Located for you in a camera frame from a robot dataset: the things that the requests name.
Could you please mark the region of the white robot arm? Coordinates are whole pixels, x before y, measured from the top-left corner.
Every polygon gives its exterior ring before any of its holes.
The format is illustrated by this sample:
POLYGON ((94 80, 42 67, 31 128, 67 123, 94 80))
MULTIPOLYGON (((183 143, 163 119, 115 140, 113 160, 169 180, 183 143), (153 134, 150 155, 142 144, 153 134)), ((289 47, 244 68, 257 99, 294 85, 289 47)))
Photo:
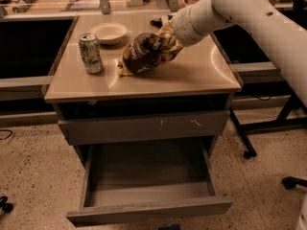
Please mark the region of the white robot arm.
POLYGON ((307 31, 269 0, 200 0, 179 10, 159 31, 190 46, 233 24, 249 33, 307 105, 307 31))

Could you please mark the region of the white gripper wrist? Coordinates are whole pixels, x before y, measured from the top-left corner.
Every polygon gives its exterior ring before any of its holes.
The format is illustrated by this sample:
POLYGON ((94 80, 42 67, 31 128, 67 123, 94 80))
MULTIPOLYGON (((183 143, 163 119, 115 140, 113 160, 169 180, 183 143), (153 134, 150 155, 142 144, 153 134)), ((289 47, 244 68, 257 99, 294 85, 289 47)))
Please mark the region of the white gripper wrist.
POLYGON ((172 20, 166 21, 156 33, 163 37, 160 47, 162 61, 173 60, 183 46, 195 45, 203 40, 203 35, 198 33, 192 24, 190 11, 190 6, 180 9, 172 20))

